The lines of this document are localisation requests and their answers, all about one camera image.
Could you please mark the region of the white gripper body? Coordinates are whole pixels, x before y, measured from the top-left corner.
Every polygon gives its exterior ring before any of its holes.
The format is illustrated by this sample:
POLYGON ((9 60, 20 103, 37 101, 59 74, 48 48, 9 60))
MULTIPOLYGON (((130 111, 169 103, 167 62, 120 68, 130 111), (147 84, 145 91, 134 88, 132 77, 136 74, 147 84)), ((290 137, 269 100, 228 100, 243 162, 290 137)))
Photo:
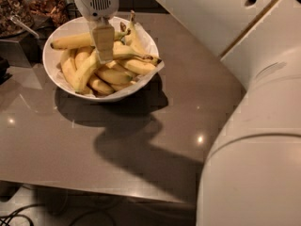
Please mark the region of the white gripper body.
POLYGON ((119 0, 74 0, 81 15, 88 21, 110 20, 119 9, 119 0))

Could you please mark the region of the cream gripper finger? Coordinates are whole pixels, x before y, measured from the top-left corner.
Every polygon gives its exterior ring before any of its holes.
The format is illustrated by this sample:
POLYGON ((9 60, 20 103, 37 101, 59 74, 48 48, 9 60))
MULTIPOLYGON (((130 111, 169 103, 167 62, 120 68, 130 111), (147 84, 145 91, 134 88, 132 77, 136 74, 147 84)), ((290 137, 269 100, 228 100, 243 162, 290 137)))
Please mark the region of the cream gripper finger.
POLYGON ((101 64, 113 60, 115 29, 107 20, 89 22, 89 31, 101 64))

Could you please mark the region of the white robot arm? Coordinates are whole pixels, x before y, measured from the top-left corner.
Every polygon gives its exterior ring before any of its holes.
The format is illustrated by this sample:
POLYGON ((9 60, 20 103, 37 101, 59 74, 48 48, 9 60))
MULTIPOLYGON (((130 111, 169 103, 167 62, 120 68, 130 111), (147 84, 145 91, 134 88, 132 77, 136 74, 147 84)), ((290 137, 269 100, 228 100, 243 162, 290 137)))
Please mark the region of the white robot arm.
POLYGON ((228 98, 206 64, 177 36, 172 87, 179 102, 155 94, 160 146, 148 144, 128 100, 82 105, 75 120, 95 125, 106 160, 148 182, 130 201, 141 210, 195 226, 301 226, 300 5, 297 0, 156 0, 218 56, 245 88, 205 159, 185 156, 228 98))

